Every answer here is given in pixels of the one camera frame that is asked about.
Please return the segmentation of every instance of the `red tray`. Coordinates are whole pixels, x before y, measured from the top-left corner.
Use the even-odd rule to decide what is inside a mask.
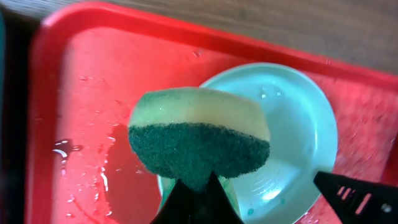
[[[44,20],[32,46],[25,222],[149,223],[160,195],[129,147],[134,104],[146,91],[198,86],[251,62],[294,67],[322,88],[338,121],[335,173],[398,184],[389,172],[398,167],[384,170],[398,130],[397,77],[89,2]],[[323,197],[299,222],[339,223]]]

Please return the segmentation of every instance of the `wooden surface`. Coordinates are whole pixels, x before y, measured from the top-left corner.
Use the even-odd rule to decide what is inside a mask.
[[[79,0],[0,0],[39,20]],[[398,0],[108,0],[398,74]]]

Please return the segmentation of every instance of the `sponge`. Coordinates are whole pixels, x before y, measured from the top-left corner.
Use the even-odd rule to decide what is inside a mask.
[[[212,171],[229,179],[262,167],[269,140],[259,105],[205,88],[146,93],[129,121],[129,142],[146,168],[196,191]]]

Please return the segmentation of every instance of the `light blue plate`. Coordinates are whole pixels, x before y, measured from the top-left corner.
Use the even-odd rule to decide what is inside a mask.
[[[297,221],[320,195],[315,174],[331,172],[336,159],[336,120],[325,94],[303,73],[272,63],[232,68],[201,87],[254,100],[267,118],[269,160],[255,173],[233,179],[243,221]]]

